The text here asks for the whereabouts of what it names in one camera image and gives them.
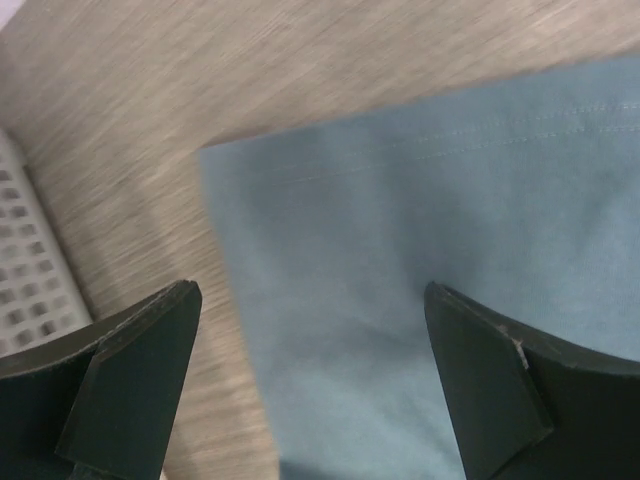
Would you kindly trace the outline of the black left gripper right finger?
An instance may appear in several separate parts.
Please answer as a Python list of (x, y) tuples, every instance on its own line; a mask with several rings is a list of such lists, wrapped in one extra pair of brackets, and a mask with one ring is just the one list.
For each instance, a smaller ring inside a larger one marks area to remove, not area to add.
[(466, 478), (638, 478), (638, 362), (435, 282), (424, 311)]

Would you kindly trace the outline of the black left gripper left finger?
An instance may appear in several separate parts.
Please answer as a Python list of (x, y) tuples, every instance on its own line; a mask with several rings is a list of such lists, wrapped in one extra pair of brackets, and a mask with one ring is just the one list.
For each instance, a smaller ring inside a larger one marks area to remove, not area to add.
[(177, 281), (2, 358), (2, 478), (160, 478), (201, 307)]

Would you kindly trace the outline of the grey-blue t shirt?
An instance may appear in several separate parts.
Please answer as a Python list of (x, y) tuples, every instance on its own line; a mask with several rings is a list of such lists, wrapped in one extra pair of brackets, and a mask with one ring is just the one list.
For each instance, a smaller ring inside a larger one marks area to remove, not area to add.
[(200, 153), (283, 479), (461, 479), (431, 283), (639, 356), (639, 59)]

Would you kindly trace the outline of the white perforated plastic basket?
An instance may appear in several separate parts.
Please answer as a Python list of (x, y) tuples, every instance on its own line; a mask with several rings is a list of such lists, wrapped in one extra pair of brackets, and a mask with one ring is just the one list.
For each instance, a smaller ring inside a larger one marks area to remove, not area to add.
[(50, 342), (92, 323), (36, 194), (26, 161), (1, 134), (1, 355)]

